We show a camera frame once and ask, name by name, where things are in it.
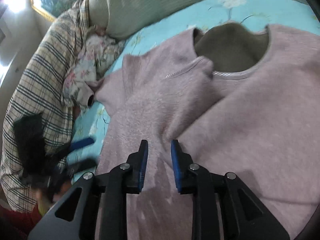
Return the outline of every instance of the red fabric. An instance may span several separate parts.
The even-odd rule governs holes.
[[[3,214],[4,218],[15,228],[19,229],[25,234],[29,234],[35,225],[40,221],[42,216],[38,211],[38,204],[34,207],[32,212],[22,213],[5,209],[0,206],[0,213]]]

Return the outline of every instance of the floral fabric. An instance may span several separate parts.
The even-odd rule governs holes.
[[[85,109],[93,103],[89,100],[94,92],[86,82],[101,79],[119,57],[124,42],[117,43],[107,35],[92,34],[79,52],[76,63],[69,69],[63,83],[62,101],[67,106],[74,103]]]

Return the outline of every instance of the metal screw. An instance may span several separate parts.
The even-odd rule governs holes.
[[[228,178],[228,179],[235,179],[236,177],[237,177],[237,175],[234,174],[233,172],[228,172],[228,173],[227,173],[227,178]]]
[[[122,163],[121,165],[120,165],[120,169],[121,170],[127,170],[127,169],[129,169],[130,168],[130,164],[129,163]]]
[[[193,171],[199,170],[200,166],[196,163],[190,164],[189,168]]]
[[[85,174],[83,174],[84,179],[91,179],[92,177],[93,177],[92,172],[86,172]]]

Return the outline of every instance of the plaid blanket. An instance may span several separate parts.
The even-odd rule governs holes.
[[[33,193],[19,180],[22,166],[13,122],[24,115],[43,112],[47,151],[71,139],[72,108],[63,105],[60,98],[65,74],[91,30],[88,3],[89,0],[78,0],[52,24],[9,102],[3,124],[0,181],[13,210],[32,211],[36,204]]]

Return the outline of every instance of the light blue bedsheet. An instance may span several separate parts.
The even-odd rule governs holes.
[[[106,75],[121,68],[125,54],[141,55],[187,28],[196,26],[207,31],[228,20],[240,22],[251,31],[263,30],[267,24],[281,24],[320,35],[320,23],[311,8],[296,1],[204,0],[141,29],[129,38],[122,55]],[[109,120],[104,106],[98,102],[78,117],[74,125],[73,140],[90,135],[96,138],[96,142],[72,152],[67,158],[68,163],[100,155]]]

